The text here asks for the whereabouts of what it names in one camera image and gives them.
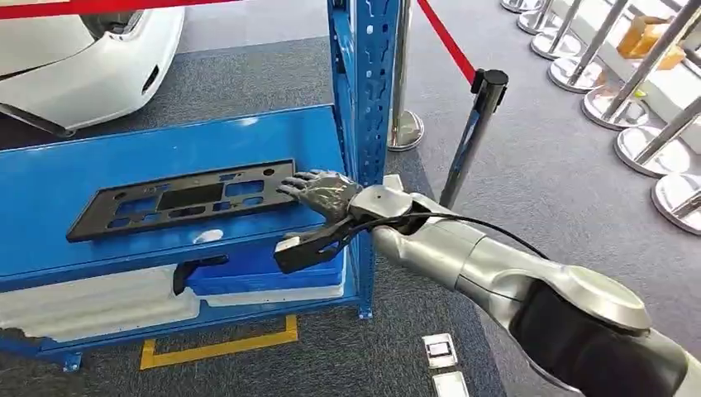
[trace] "robot finger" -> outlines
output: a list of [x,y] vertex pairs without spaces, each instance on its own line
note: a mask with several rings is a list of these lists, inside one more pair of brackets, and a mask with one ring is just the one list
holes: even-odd
[[299,198],[299,189],[294,188],[293,186],[281,184],[275,191],[282,194],[287,194],[288,196],[292,196],[295,199]]
[[312,180],[312,179],[316,179],[318,177],[318,175],[313,174],[311,172],[296,172],[293,175],[293,177],[304,179],[304,180]]
[[293,187],[297,189],[305,189],[307,188],[307,181],[301,178],[295,178],[293,176],[288,176],[287,178],[283,179],[283,184],[282,185],[292,185]]

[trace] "black license plate bracket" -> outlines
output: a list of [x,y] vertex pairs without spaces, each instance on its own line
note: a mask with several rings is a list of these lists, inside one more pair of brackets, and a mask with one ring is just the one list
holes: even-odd
[[275,189],[294,171],[294,160],[279,160],[100,189],[66,239],[83,242],[274,210],[293,202]]

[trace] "silver robotic arm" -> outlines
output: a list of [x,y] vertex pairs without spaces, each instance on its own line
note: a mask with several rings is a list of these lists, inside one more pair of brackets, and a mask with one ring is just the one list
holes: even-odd
[[[325,199],[333,196],[326,188],[315,192],[315,179],[307,174],[304,181],[289,181],[293,189],[285,193],[303,203],[318,203],[319,192]],[[457,216],[421,194],[404,193],[398,185],[362,190],[356,185],[355,192],[350,201],[335,202],[348,213],[337,224],[351,219],[378,224],[410,213]],[[414,217],[374,226],[370,232],[375,249],[391,262],[479,305],[515,341],[532,368],[558,386],[588,397],[701,395],[699,362],[652,329],[644,303],[605,275],[519,251],[451,218]],[[281,267],[282,253],[303,243],[299,237],[279,243]]]

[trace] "red barrier rope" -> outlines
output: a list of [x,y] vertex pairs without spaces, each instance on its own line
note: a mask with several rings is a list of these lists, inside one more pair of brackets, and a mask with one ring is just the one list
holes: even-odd
[[417,2],[423,13],[426,14],[426,18],[431,23],[431,26],[433,26],[433,30],[436,31],[436,34],[443,42],[446,50],[448,50],[448,53],[451,54],[451,57],[453,58],[453,61],[457,65],[458,69],[460,69],[467,81],[472,84],[474,82],[474,66],[472,66],[472,64],[467,60],[467,57],[457,43],[455,43],[455,40],[453,40],[451,34],[448,33],[446,26],[443,25],[441,19],[438,18],[436,12],[433,11],[431,5],[428,4],[428,0],[417,0]]
[[141,10],[144,8],[191,6],[211,2],[231,2],[238,0],[69,0],[65,2],[43,2],[0,6],[0,20],[52,17],[71,14],[101,14]]
[[[69,0],[65,2],[44,2],[22,4],[14,6],[0,6],[0,20],[26,17],[50,17],[55,15],[91,14],[104,12],[120,12],[142,8],[188,6],[194,4],[229,2],[236,0]],[[436,12],[433,11],[428,0],[417,0],[419,7],[426,14],[426,18],[433,26],[433,30],[443,42],[443,45],[451,54],[467,81],[474,82],[474,67],[467,60],[460,47]]]

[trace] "robotic arm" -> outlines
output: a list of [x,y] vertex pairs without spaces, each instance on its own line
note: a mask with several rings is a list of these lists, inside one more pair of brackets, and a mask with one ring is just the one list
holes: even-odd
[[393,263],[479,305],[545,379],[588,397],[701,394],[701,364],[651,328],[644,303],[595,271],[511,248],[421,194],[361,189],[330,172],[300,173],[280,191],[327,217],[281,241],[284,272],[327,261],[360,230]]

